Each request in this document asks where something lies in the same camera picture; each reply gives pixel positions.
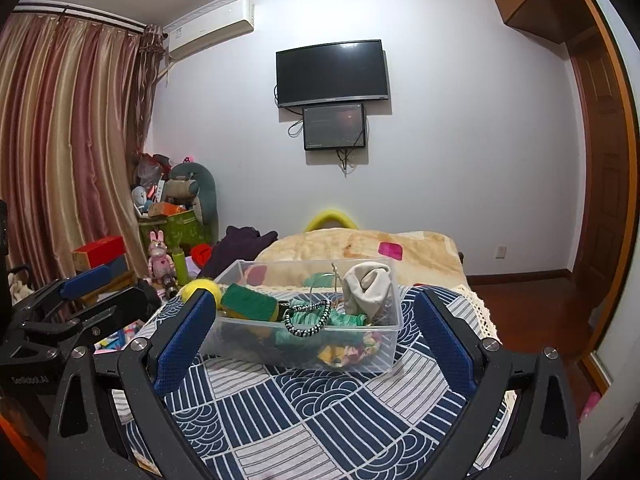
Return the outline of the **red box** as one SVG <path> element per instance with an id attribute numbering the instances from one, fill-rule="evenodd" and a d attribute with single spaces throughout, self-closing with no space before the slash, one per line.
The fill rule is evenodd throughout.
<path id="1" fill-rule="evenodd" d="M 125 242 L 120 235 L 106 236 L 74 249 L 72 259 L 74 269 L 85 272 L 110 263 L 125 254 Z"/>

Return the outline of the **dark purple clothing pile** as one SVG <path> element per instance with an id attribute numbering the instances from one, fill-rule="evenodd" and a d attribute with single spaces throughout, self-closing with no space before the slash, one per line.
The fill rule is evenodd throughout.
<path id="1" fill-rule="evenodd" d="M 226 235 L 213 247 L 212 254 L 198 276 L 216 278 L 236 260 L 254 261 L 263 250 L 277 240 L 277 231 L 262 234 L 252 226 L 228 226 Z"/>

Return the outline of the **green bottle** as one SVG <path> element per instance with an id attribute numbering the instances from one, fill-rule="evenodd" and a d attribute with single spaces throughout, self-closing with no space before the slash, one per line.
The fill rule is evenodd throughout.
<path id="1" fill-rule="evenodd" d="M 186 256 L 184 252 L 179 250 L 174 250 L 172 252 L 172 260 L 174 260 L 175 266 L 175 274 L 176 280 L 180 286 L 186 285 L 190 282 L 190 275 L 188 266 L 186 265 Z"/>

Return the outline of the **grey green plush toy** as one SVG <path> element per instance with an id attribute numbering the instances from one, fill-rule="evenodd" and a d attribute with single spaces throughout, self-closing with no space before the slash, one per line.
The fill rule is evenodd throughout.
<path id="1" fill-rule="evenodd" d="M 171 168 L 162 199 L 190 206 L 203 226 L 218 226 L 216 183 L 210 171 L 198 162 L 182 162 Z"/>

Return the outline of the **black bag with chain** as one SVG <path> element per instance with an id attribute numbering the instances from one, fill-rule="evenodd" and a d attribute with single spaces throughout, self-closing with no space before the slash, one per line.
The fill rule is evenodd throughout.
<path id="1" fill-rule="evenodd" d="M 308 338 L 318 334 L 331 316 L 329 301 L 303 301 L 293 299 L 280 301 L 281 321 L 288 333 L 297 338 Z"/>

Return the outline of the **clear plastic storage box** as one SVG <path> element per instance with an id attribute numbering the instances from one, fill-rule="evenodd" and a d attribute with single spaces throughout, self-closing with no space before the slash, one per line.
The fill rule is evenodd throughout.
<path id="1" fill-rule="evenodd" d="M 239 260 L 216 282 L 224 305 L 204 354 L 372 374 L 394 362 L 406 323 L 389 258 Z"/>

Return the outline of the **yellow plush cushion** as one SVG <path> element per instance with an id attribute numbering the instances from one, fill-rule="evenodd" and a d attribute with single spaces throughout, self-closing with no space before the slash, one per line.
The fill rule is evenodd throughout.
<path id="1" fill-rule="evenodd" d="M 352 220 L 348 214 L 337 209 L 326 209 L 324 211 L 320 211 L 307 223 L 305 232 L 321 230 L 327 226 L 337 226 L 341 229 L 358 230 L 358 226 L 355 221 Z"/>

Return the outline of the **green yellow sponge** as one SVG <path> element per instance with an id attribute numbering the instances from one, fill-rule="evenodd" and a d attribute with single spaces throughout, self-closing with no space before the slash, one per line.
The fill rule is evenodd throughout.
<path id="1" fill-rule="evenodd" d="M 231 284 L 222 294 L 221 310 L 230 318 L 274 322 L 279 315 L 279 303 L 273 296 Z"/>

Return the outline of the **brown wooden door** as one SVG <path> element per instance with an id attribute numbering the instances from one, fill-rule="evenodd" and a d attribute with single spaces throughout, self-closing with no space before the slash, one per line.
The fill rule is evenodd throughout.
<path id="1" fill-rule="evenodd" d="M 580 298 L 599 311 L 585 354 L 600 344 L 615 313 L 636 234 L 637 125 L 620 52 L 592 26 L 567 44 L 576 77 L 586 146 L 582 230 L 573 278 Z"/>

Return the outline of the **floral fabric scrunchie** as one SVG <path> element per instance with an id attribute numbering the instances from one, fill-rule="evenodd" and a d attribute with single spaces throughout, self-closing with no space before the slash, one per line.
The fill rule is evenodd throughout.
<path id="1" fill-rule="evenodd" d="M 329 367 L 344 368 L 370 361 L 380 352 L 383 338 L 374 333 L 365 333 L 356 344 L 337 346 L 328 344 L 318 353 L 318 359 Z"/>

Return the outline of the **white drawstring pouch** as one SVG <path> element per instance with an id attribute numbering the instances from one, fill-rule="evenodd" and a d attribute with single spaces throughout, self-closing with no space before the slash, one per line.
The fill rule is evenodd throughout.
<path id="1" fill-rule="evenodd" d="M 374 261 L 357 263 L 344 274 L 342 287 L 345 312 L 364 314 L 373 321 L 392 289 L 390 267 Z"/>

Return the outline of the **yellow tennis ball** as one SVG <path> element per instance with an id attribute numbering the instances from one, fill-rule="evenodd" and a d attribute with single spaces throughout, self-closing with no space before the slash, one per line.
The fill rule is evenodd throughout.
<path id="1" fill-rule="evenodd" d="M 196 278 L 190 281 L 180 289 L 179 296 L 185 304 L 194 294 L 199 294 L 200 292 L 208 292 L 211 294 L 214 298 L 215 308 L 217 310 L 221 309 L 222 291 L 220 287 L 209 278 Z"/>

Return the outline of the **small black wall monitor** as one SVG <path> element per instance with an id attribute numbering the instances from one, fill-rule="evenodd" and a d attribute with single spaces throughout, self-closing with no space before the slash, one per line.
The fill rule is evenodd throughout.
<path id="1" fill-rule="evenodd" d="M 306 151 L 364 148 L 366 110 L 361 103 L 304 107 L 303 137 Z"/>

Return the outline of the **wall mounted black television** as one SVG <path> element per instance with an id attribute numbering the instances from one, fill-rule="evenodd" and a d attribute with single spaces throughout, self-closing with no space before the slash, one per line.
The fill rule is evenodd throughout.
<path id="1" fill-rule="evenodd" d="M 315 44 L 276 53 L 278 107 L 388 100 L 382 41 Z"/>

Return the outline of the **striped red gold curtain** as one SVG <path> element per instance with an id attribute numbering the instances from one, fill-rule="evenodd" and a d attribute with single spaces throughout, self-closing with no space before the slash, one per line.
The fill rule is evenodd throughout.
<path id="1" fill-rule="evenodd" d="M 73 275 L 73 251 L 109 235 L 148 272 L 130 186 L 161 57 L 152 39 L 62 14 L 14 13 L 1 29 L 9 260 L 39 285 Z"/>

